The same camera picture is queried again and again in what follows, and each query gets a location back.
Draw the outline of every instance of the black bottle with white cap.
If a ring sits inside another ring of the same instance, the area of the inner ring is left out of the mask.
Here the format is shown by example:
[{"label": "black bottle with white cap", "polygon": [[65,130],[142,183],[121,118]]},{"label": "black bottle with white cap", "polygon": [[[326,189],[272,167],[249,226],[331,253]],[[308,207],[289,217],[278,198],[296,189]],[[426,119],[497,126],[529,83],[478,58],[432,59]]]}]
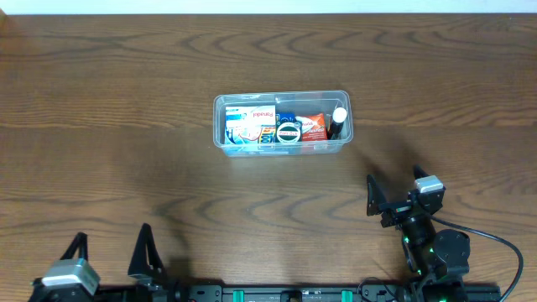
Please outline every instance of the black bottle with white cap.
[{"label": "black bottle with white cap", "polygon": [[347,110],[339,107],[334,110],[331,116],[330,126],[328,126],[328,139],[339,139],[341,130],[343,129],[343,123],[347,119]]}]

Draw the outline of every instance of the clear plastic container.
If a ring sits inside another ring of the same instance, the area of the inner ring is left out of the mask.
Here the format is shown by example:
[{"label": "clear plastic container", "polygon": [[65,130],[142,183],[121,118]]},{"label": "clear plastic container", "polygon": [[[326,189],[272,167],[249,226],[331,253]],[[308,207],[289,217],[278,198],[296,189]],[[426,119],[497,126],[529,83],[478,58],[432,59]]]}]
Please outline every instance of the clear plastic container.
[{"label": "clear plastic container", "polygon": [[[233,144],[226,139],[226,108],[275,106],[276,113],[293,112],[296,116],[324,113],[328,128],[334,109],[347,110],[347,119],[338,139],[296,143]],[[213,107],[214,143],[227,156],[330,154],[341,150],[353,137],[349,95],[344,91],[298,91],[248,93],[217,96]]]}]

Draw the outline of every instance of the green tape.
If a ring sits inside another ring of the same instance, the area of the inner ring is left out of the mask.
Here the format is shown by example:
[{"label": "green tape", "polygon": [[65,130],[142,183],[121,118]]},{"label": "green tape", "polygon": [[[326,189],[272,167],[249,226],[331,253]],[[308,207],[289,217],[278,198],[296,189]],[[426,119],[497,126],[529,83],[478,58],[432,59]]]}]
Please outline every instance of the green tape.
[{"label": "green tape", "polygon": [[341,291],[341,302],[352,302],[352,291],[342,290]]},{"label": "green tape", "polygon": [[233,290],[233,302],[244,302],[244,291]]}]

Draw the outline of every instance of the wooden table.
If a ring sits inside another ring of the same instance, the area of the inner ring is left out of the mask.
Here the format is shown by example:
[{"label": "wooden table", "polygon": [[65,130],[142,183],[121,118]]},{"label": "wooden table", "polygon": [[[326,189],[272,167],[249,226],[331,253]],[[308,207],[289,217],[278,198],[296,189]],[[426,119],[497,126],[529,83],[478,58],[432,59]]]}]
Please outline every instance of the wooden table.
[{"label": "wooden table", "polygon": [[[421,163],[437,214],[515,243],[537,300],[537,26],[525,15],[13,16],[0,36],[0,300],[29,297],[78,231],[106,284],[153,226],[175,276],[229,284],[410,276],[400,233],[366,216]],[[345,90],[339,154],[229,159],[227,93]],[[504,291],[517,260],[470,235],[466,281]]]}]

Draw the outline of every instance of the white background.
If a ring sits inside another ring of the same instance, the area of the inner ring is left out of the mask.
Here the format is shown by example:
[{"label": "white background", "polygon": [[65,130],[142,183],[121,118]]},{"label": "white background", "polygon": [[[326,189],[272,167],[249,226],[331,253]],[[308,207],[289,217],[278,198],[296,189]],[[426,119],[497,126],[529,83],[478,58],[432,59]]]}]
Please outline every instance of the white background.
[{"label": "white background", "polygon": [[0,0],[34,13],[537,13],[537,0]]}]

